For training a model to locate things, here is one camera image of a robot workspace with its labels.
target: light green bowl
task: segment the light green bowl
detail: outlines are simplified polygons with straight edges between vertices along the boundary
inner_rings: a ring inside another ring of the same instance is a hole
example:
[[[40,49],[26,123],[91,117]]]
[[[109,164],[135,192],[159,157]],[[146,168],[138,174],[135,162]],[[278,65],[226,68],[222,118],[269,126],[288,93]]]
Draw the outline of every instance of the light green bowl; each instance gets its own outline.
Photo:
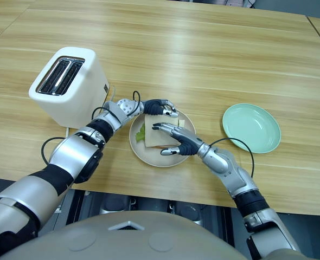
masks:
[[[252,104],[229,107],[223,116],[223,128],[228,137],[242,140],[253,153],[268,153],[280,143],[281,132],[277,121],[269,112]],[[244,144],[231,141],[248,151]]]

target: silver arm segment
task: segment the silver arm segment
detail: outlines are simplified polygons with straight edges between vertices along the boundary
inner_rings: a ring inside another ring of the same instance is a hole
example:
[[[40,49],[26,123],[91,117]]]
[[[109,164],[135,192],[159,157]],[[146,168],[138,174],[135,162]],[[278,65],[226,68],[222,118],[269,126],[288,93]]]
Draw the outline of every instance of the silver arm segment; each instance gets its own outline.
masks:
[[[0,255],[37,236],[73,183],[87,181],[113,134],[134,116],[147,112],[178,116],[168,100],[121,99],[106,102],[87,126],[60,142],[43,170],[0,193]]]

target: wire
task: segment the wire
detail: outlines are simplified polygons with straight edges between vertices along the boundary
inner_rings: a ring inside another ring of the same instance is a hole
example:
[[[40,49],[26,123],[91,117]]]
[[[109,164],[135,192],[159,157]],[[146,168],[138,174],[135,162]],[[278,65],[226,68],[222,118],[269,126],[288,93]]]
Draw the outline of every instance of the wire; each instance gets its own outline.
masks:
[[[91,114],[91,120],[94,119],[94,115],[95,115],[96,111],[99,110],[99,109],[101,109],[101,110],[103,109],[103,110],[105,110],[105,111],[108,111],[111,115],[113,115],[115,118],[117,118],[117,116],[116,116],[112,111],[110,111],[108,108],[105,108],[105,107],[97,107],[97,108],[94,109],[93,113]]]
[[[130,112],[129,114],[127,114],[127,116],[132,115],[132,114],[137,110],[137,108],[139,107],[139,104],[140,104],[140,93],[139,93],[137,90],[135,90],[135,91],[132,93],[132,98],[133,98],[133,100],[135,100],[135,93],[137,93],[137,95],[138,95],[138,103],[137,103],[137,106],[136,106],[136,108],[135,108],[132,112]]]
[[[221,142],[221,141],[224,141],[224,140],[236,140],[238,142],[241,142],[242,144],[244,144],[247,147],[247,149],[248,149],[248,151],[249,151],[249,153],[251,154],[251,157],[252,157],[252,174],[251,174],[251,177],[253,179],[253,176],[254,176],[254,156],[253,156],[253,153],[252,153],[251,149],[246,145],[245,142],[241,141],[240,139],[233,138],[233,137],[226,137],[226,138],[222,138],[222,139],[216,140],[216,141],[212,142],[209,146],[211,147],[212,145],[216,144],[217,142]]]
[[[47,141],[45,141],[45,142],[43,143],[43,145],[42,145],[42,147],[41,147],[42,159],[43,159],[43,161],[44,161],[44,163],[45,163],[46,165],[48,165],[48,161],[47,161],[46,157],[44,156],[44,148],[45,148],[45,146],[46,146],[47,143],[49,143],[50,141],[55,140],[55,139],[65,139],[65,137],[58,137],[58,136],[56,136],[56,137],[49,138]]]

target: robot forearm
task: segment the robot forearm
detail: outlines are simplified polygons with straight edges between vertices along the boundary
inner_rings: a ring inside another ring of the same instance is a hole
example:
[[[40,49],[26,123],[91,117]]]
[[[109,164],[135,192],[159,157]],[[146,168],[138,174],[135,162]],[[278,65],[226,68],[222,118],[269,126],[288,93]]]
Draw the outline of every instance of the robot forearm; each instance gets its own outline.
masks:
[[[198,155],[225,185],[244,218],[247,231],[253,232],[247,240],[253,258],[266,257],[281,248],[300,251],[277,213],[269,207],[247,171],[238,166],[232,153],[203,144]]]

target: robotic arm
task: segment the robotic arm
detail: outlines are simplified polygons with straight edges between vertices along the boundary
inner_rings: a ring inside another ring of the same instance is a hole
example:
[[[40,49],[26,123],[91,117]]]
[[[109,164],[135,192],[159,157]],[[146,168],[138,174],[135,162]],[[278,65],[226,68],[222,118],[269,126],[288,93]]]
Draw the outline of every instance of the robotic arm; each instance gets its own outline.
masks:
[[[87,181],[112,135],[142,113],[177,117],[168,100],[106,102],[87,126],[58,144],[46,168],[13,183],[0,193],[0,255],[37,237],[73,183]]]
[[[122,99],[117,103],[109,101],[104,104],[103,108],[105,110],[87,126],[82,127],[57,145],[46,168],[20,179],[0,193],[0,256],[37,236],[38,230],[53,214],[68,188],[73,183],[81,183],[90,178],[103,156],[102,151],[106,143],[119,128],[134,116],[141,113],[178,116],[170,101],[160,99],[140,102]],[[266,257],[277,249],[299,251],[296,242],[283,222],[276,212],[268,206],[252,178],[238,166],[230,152],[209,146],[195,134],[182,127],[158,123],[154,124],[153,129],[165,131],[181,143],[178,147],[162,150],[162,155],[197,154],[222,181],[241,212],[247,230],[252,232],[247,243],[253,258]],[[141,214],[141,212],[123,212],[123,216],[128,221],[137,217],[139,220],[135,220],[135,222],[147,222],[147,216],[150,216],[149,212],[142,219],[140,219]],[[179,230],[183,230],[184,226],[192,224],[179,221],[168,214],[161,217],[166,219],[164,220],[164,222],[167,221],[166,226],[172,229],[179,227]],[[114,223],[114,218],[124,219],[121,215],[115,215],[113,217],[107,216],[105,220],[109,219],[111,223]],[[91,228],[93,222],[97,224],[96,220],[90,220],[90,222],[80,224],[80,229],[83,230],[83,227],[84,229]],[[204,231],[197,230],[196,225],[193,225],[192,235],[198,234],[201,240],[205,238],[205,243],[215,241],[216,238],[213,239],[208,234],[203,236]],[[67,226],[67,231],[73,228],[74,225]],[[137,232],[137,235],[139,237],[142,234],[146,236],[146,232],[152,232],[152,228],[150,225],[145,229],[145,233]],[[97,234],[104,236],[108,230],[106,228],[100,229]],[[181,233],[179,230],[178,235],[185,238],[186,233]],[[62,234],[53,233],[44,240],[50,241],[51,238],[60,240],[61,236]],[[31,248],[38,246],[41,249],[42,245],[37,244],[36,240],[39,242],[38,239],[34,239],[25,245],[29,245]],[[213,243],[212,249],[215,248],[222,254],[217,245]],[[17,249],[20,249],[18,252],[26,251],[26,248],[21,246]],[[193,252],[198,252],[197,248],[192,247],[192,249]],[[224,249],[226,252],[232,250],[228,245]]]
[[[163,149],[162,155],[197,154],[221,180],[243,216],[247,231],[252,232],[247,244],[253,259],[264,258],[277,249],[300,251],[277,213],[268,206],[251,176],[236,163],[232,153],[209,146],[183,127],[156,123],[153,129],[164,131],[181,143],[178,147]]]

